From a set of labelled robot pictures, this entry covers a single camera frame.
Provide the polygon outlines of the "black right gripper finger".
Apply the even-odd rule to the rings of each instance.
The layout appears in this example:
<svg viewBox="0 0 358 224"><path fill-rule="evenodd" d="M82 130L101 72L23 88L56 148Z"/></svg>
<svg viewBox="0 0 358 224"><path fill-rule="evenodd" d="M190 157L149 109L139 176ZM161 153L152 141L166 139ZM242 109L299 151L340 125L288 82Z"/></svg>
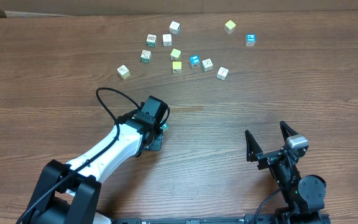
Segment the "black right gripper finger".
<svg viewBox="0 0 358 224"><path fill-rule="evenodd" d="M293 130L289 125L287 125L287 123L284 121L280 122L280 129L284 141L286 141L289 137L298 135L298 133L295 130Z"/></svg>
<svg viewBox="0 0 358 224"><path fill-rule="evenodd" d="M258 161L258 157L263 154L262 149L258 145L257 141L253 137L253 135L250 133L249 130L245 131L246 136L246 144L247 144L247 162L255 162Z"/></svg>

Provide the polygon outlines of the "green top wooden block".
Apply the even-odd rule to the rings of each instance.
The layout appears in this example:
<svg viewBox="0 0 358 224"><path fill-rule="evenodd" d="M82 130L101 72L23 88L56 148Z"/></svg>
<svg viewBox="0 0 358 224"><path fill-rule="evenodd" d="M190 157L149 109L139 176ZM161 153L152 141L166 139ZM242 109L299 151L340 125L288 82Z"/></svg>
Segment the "green top wooden block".
<svg viewBox="0 0 358 224"><path fill-rule="evenodd" d="M165 123L163 126L162 126L162 130L163 132L165 133L166 131L168 131L168 124Z"/></svg>

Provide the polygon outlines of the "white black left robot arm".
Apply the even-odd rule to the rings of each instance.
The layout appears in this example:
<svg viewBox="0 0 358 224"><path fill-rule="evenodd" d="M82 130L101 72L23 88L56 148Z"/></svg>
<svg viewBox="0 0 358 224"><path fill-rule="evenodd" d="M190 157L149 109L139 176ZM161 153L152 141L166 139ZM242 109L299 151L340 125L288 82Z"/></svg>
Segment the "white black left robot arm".
<svg viewBox="0 0 358 224"><path fill-rule="evenodd" d="M42 170L18 223L112 223L97 210L101 186L128 158L158 151L169 108L146 106L115 119L111 132L83 155Z"/></svg>

